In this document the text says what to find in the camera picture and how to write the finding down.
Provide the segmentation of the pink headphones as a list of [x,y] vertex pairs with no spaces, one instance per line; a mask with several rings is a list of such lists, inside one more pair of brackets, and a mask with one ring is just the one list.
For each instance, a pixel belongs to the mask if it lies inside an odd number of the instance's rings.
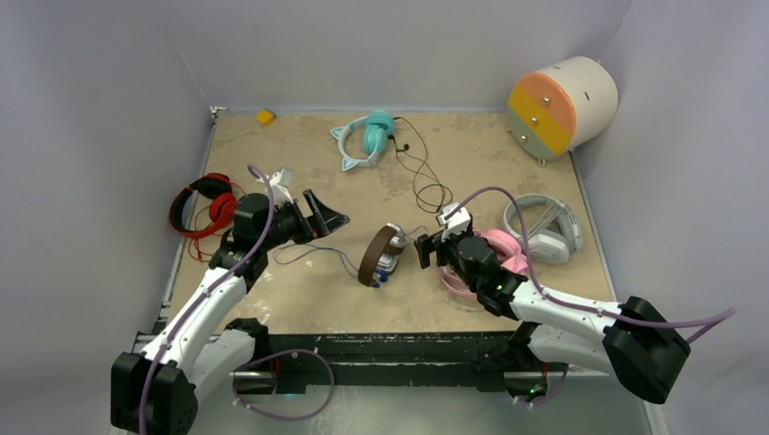
[[[528,258],[524,255],[523,248],[515,237],[496,228],[475,229],[473,233],[489,243],[504,268],[519,275],[527,276],[529,274]],[[439,269],[439,278],[443,286],[454,294],[467,298],[474,296],[474,293],[450,267],[442,266]]]

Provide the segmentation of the brown silver headphones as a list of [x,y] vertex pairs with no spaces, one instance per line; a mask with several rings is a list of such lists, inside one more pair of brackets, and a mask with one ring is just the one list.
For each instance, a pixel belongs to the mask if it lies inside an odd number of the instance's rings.
[[370,241],[358,266],[354,266],[348,255],[338,248],[312,244],[305,244],[308,250],[290,260],[280,260],[278,254],[297,245],[280,247],[273,252],[273,261],[286,266],[318,251],[333,252],[339,257],[343,268],[350,276],[355,277],[360,285],[373,288],[371,283],[374,274],[385,271],[391,277],[399,266],[400,256],[405,251],[407,243],[414,241],[414,236],[420,230],[426,230],[426,227],[419,226],[408,231],[395,223],[385,224]]

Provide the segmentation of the white grey headphones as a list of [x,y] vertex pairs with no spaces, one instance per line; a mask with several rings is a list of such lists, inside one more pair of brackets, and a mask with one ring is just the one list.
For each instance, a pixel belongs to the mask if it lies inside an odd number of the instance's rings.
[[538,220],[527,230],[529,257],[545,264],[565,264],[583,248],[582,226],[563,201],[544,194],[519,197],[521,210],[543,208]]

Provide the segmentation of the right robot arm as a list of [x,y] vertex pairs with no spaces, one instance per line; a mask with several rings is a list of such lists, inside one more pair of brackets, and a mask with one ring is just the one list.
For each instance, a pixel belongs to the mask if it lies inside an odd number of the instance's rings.
[[555,362],[603,372],[639,399],[663,404],[691,353],[643,298],[606,302],[541,287],[503,266],[486,239],[469,234],[423,235],[414,245],[421,268],[433,260],[450,267],[487,312],[520,322],[509,356],[522,369]]

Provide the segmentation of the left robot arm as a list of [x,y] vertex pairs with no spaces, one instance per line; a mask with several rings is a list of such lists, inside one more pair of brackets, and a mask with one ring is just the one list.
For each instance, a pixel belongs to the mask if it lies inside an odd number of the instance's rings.
[[224,317],[252,289],[271,249],[307,243],[348,224],[349,217],[323,204],[310,189],[311,214],[275,188],[242,197],[233,228],[220,242],[199,286],[177,315],[137,353],[121,353],[111,370],[112,426],[137,434],[186,434],[200,405],[234,369],[257,371],[270,358],[258,337],[258,321],[237,321],[218,339]]

